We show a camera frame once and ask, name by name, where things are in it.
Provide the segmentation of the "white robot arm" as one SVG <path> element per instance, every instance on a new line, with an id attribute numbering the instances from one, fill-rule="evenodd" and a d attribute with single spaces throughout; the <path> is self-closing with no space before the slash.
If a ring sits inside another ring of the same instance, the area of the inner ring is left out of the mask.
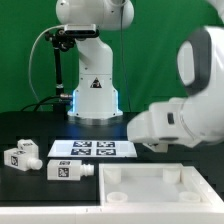
<path id="1" fill-rule="evenodd" d="M 79 52 L 79 84 L 68 116 L 106 121 L 119 117 L 118 93 L 112 84 L 113 52 L 99 30 L 130 26 L 130 0 L 57 0 L 56 15 Z M 224 29 L 205 26 L 188 37 L 177 56 L 186 98 L 157 102 L 127 125 L 134 143 L 217 144 L 224 141 Z"/>

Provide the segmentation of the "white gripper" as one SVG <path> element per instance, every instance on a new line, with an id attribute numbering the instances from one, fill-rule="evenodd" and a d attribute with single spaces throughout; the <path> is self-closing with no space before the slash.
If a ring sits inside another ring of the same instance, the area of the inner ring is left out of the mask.
<path id="1" fill-rule="evenodd" d="M 180 119 L 181 102 L 158 102 L 135 116 L 127 125 L 128 140 L 134 143 L 187 144 L 190 135 Z"/>

